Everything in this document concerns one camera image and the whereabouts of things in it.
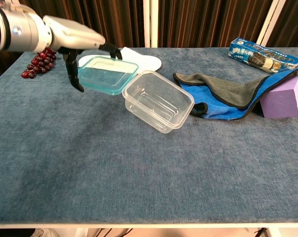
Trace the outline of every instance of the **grape cluster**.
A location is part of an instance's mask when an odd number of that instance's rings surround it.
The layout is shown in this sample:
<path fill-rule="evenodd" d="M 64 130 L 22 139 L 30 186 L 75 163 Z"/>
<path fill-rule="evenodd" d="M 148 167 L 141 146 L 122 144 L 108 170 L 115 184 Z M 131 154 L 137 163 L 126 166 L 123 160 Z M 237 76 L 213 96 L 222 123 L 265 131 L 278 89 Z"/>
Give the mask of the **grape cluster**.
<path fill-rule="evenodd" d="M 50 71 L 56 60 L 56 51 L 46 47 L 41 53 L 35 55 L 32 59 L 31 64 L 27 65 L 27 69 L 22 72 L 22 78 L 35 77 L 35 74 L 43 74 Z"/>

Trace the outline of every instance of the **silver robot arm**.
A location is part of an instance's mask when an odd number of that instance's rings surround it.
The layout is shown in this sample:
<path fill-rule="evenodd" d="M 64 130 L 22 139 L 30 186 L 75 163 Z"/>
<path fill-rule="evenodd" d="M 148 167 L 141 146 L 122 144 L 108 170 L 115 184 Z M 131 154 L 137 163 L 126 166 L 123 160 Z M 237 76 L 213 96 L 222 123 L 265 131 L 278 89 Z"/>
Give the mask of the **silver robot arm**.
<path fill-rule="evenodd" d="M 73 87 L 83 92 L 77 78 L 76 57 L 87 49 L 99 49 L 122 59 L 120 50 L 91 28 L 76 21 L 44 16 L 9 1 L 0 4 L 0 51 L 42 52 L 46 47 L 63 54 Z"/>

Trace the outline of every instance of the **purple cube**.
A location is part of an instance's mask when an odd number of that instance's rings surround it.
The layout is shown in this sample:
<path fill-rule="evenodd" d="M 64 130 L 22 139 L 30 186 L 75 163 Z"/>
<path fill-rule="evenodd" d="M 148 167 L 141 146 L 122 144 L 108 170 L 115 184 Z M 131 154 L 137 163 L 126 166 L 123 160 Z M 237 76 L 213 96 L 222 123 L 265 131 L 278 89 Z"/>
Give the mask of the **purple cube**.
<path fill-rule="evenodd" d="M 260 103 L 265 118 L 298 118 L 298 76 L 269 91 Z"/>

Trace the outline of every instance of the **oreo cookie box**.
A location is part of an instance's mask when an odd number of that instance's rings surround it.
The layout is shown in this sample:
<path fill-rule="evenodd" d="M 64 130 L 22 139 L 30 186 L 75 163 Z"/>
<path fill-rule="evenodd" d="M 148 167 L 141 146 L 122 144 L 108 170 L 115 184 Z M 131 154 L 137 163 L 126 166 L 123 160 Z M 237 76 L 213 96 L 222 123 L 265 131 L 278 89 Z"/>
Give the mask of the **oreo cookie box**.
<path fill-rule="evenodd" d="M 228 56 L 272 74 L 294 69 L 298 65 L 297 57 L 242 38 L 236 38 L 231 42 Z"/>

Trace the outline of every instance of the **clear plastic container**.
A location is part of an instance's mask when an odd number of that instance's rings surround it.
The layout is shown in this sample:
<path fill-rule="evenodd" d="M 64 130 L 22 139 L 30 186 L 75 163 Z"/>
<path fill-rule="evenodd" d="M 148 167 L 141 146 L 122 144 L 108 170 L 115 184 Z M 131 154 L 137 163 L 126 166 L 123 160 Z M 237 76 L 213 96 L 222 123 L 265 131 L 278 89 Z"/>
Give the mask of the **clear plastic container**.
<path fill-rule="evenodd" d="M 156 72 L 137 75 L 122 91 L 125 106 L 162 133 L 180 128 L 194 106 L 194 98 Z"/>
<path fill-rule="evenodd" d="M 119 95 L 137 70 L 137 64 L 95 56 L 79 68 L 78 78 L 85 88 L 107 95 Z"/>

